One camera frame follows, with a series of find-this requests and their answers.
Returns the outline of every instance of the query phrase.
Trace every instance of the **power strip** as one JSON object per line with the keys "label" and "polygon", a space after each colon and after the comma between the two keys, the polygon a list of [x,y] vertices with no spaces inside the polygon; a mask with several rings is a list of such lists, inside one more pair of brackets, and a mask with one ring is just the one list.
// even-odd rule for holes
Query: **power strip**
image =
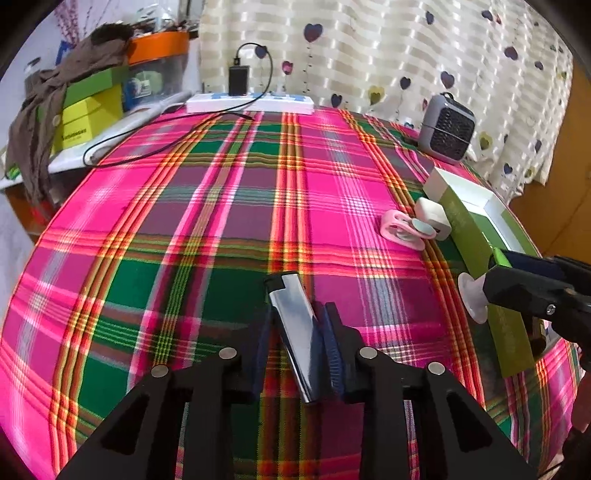
{"label": "power strip", "polygon": [[[258,97],[260,93],[248,93],[243,96],[229,96],[227,93],[198,93],[187,100],[188,113],[203,113],[234,108]],[[261,99],[248,105],[251,112],[286,112],[311,115],[314,113],[314,102],[303,95],[275,95],[266,93]]]}

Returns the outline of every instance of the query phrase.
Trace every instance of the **suction cup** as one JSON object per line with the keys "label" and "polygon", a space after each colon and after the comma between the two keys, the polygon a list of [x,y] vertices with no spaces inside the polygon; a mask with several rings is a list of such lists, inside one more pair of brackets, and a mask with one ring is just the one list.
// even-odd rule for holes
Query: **suction cup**
{"label": "suction cup", "polygon": [[457,278],[457,287],[460,291],[460,297],[464,302],[466,310],[470,317],[476,323],[485,323],[488,318],[488,300],[484,295],[482,287],[484,286],[484,275],[474,280],[467,273],[460,273]]}

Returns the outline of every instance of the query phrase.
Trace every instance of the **heart pattern curtain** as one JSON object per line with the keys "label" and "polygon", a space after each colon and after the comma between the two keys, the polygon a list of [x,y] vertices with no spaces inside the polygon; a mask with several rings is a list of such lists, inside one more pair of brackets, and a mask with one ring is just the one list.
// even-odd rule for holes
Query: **heart pattern curtain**
{"label": "heart pattern curtain", "polygon": [[[522,0],[207,0],[205,92],[226,92],[247,41],[274,61],[272,89],[420,129],[450,92],[478,121],[468,161],[507,203],[545,183],[570,94],[572,55]],[[251,91],[267,84],[264,48],[245,47]]]}

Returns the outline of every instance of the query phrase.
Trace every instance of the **plaid fabric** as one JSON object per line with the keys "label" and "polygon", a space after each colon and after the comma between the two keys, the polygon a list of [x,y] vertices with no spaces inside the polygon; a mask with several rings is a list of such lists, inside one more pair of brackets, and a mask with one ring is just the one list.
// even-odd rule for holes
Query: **plaid fabric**
{"label": "plaid fabric", "polygon": [[[263,278],[284,270],[335,301],[367,344],[445,364],[546,466],[569,429],[574,347],[561,341],[503,380],[489,329],[466,318],[454,243],[415,252],[378,235],[384,211],[412,212],[434,161],[406,148],[396,125],[343,110],[253,118],[217,119],[169,153],[95,170],[42,235],[0,343],[0,426],[37,478],[55,478],[154,364],[184,368],[216,352],[265,300]],[[150,125],[104,162],[194,123]],[[233,423],[240,478],[357,478],[362,409],[303,407],[276,336],[260,401],[236,408]],[[410,448],[418,478],[414,438]]]}

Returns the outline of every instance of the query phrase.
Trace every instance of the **orange lid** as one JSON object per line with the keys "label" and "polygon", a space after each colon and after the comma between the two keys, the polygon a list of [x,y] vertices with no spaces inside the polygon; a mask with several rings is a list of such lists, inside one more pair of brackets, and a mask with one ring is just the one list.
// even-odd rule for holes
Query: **orange lid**
{"label": "orange lid", "polygon": [[188,32],[159,32],[145,37],[134,38],[127,48],[127,59],[130,65],[184,55],[189,52]]}

